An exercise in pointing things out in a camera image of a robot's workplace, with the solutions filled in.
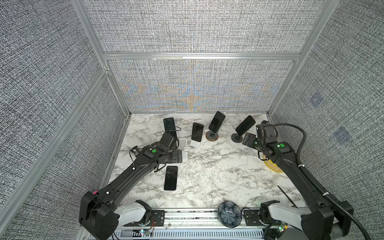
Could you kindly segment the black phone grey stand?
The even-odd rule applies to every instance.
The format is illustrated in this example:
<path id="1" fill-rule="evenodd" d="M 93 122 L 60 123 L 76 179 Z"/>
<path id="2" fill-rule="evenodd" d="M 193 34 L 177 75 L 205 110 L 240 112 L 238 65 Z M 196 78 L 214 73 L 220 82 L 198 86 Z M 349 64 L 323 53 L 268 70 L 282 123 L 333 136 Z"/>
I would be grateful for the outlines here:
<path id="1" fill-rule="evenodd" d="M 236 133 L 239 136 L 244 135 L 252 126 L 256 124 L 255 119 L 249 115 L 247 116 L 237 127 L 236 127 Z"/>

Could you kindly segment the black phone front white stand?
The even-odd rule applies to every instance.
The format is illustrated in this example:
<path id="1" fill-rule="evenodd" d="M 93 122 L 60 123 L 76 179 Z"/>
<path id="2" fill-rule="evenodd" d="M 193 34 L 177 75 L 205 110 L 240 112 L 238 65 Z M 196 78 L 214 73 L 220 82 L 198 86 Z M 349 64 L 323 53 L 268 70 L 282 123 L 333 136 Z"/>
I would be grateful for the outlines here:
<path id="1" fill-rule="evenodd" d="M 178 179 L 178 167 L 168 166 L 166 169 L 164 190 L 175 191 L 177 188 L 177 179 Z"/>

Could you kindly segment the black phone white stand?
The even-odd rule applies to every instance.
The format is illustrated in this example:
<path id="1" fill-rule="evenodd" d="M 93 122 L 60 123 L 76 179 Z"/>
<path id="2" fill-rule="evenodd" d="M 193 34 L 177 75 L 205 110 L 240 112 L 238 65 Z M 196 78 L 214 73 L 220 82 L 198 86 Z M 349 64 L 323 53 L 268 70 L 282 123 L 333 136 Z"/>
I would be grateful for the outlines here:
<path id="1" fill-rule="evenodd" d="M 199 123 L 193 123 L 192 129 L 192 141 L 201 142 L 204 132 L 204 125 Z"/>
<path id="2" fill-rule="evenodd" d="M 177 188 L 177 179 L 178 179 L 178 167 L 168 166 L 166 169 L 164 190 L 175 191 Z"/>

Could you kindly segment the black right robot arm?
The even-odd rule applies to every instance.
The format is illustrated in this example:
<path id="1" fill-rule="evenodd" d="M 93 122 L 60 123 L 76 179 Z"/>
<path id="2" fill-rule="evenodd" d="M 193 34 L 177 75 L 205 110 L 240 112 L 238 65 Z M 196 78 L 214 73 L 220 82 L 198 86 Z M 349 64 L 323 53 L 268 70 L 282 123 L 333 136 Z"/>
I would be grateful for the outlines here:
<path id="1" fill-rule="evenodd" d="M 310 240 L 334 240 L 348 235 L 355 222 L 354 209 L 339 201 L 309 172 L 300 160 L 300 151 L 287 142 L 279 142 L 272 125 L 258 125 L 256 135 L 246 133 L 242 144 L 256 149 L 276 164 L 303 196 L 308 209 L 288 207 L 279 201 L 261 204 L 260 220 L 264 224 L 285 222 L 303 231 Z"/>

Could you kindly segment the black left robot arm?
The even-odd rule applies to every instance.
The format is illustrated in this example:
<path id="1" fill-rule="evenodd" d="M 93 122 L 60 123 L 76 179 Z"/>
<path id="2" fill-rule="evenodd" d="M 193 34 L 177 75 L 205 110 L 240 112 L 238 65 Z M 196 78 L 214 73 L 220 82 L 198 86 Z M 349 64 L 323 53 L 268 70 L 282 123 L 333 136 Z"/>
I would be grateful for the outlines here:
<path id="1" fill-rule="evenodd" d="M 98 191 L 85 193 L 81 198 L 79 223 L 97 240 L 107 240 L 126 224 L 148 224 L 152 211 L 148 204 L 137 200 L 121 206 L 121 202 L 143 177 L 158 172 L 160 165 L 173 160 L 179 143 L 173 135 L 163 133 L 160 141 L 139 150 L 133 163 L 112 182 Z"/>

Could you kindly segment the grey round base phone stand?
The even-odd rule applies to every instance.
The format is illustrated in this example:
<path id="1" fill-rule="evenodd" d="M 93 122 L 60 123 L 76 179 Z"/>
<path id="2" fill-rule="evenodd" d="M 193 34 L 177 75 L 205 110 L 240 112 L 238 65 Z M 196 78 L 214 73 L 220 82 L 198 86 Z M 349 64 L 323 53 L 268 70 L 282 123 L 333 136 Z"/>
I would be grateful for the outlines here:
<path id="1" fill-rule="evenodd" d="M 231 135 L 231 140 L 234 143 L 241 143 L 243 141 L 243 136 L 240 136 L 239 134 L 234 133 L 234 134 Z"/>

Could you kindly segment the black phone wooden base stand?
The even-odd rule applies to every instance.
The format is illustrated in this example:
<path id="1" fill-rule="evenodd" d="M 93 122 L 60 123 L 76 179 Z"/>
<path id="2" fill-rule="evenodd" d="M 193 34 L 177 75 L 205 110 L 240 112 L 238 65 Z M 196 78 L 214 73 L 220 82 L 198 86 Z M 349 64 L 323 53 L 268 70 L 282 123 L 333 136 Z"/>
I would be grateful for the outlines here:
<path id="1" fill-rule="evenodd" d="M 213 133 L 217 134 L 219 129 L 221 128 L 226 116 L 217 111 L 214 118 L 212 119 L 210 125 L 209 125 L 209 130 L 212 131 Z"/>

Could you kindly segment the yellow rimmed wooden bowl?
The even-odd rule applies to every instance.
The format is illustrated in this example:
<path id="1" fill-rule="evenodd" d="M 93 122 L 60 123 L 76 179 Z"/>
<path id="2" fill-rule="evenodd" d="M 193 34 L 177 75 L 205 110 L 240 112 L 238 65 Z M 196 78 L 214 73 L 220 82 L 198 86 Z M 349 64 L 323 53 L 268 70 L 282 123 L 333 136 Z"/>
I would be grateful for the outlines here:
<path id="1" fill-rule="evenodd" d="M 280 169 L 276 164 L 274 164 L 270 159 L 268 159 L 265 155 L 263 155 L 264 164 L 272 171 L 277 173 L 283 173 L 284 171 Z"/>

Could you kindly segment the black thin stick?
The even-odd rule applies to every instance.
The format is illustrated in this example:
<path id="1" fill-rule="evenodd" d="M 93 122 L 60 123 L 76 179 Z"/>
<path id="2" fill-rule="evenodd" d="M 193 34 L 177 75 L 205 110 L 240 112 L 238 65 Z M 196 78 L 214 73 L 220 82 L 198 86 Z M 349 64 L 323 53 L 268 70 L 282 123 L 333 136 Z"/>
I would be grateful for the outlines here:
<path id="1" fill-rule="evenodd" d="M 278 186 L 278 188 L 280 189 L 280 191 L 284 194 L 284 196 L 289 200 L 289 202 L 293 205 L 293 207 L 295 208 L 298 208 L 298 206 L 294 203 L 294 201 L 286 194 L 286 192 L 280 187 Z"/>

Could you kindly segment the aluminium front rail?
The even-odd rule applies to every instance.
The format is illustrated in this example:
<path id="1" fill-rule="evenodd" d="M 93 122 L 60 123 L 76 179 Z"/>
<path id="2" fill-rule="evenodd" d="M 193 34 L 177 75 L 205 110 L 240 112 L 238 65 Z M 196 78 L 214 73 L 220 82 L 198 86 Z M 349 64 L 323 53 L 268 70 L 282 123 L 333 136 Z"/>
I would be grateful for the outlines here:
<path id="1" fill-rule="evenodd" d="M 256 226 L 246 220 L 236 228 L 225 227 L 213 209 L 167 209 L 156 210 L 161 223 L 154 226 L 120 226 L 107 240 L 248 240 L 264 239 L 268 225 Z"/>

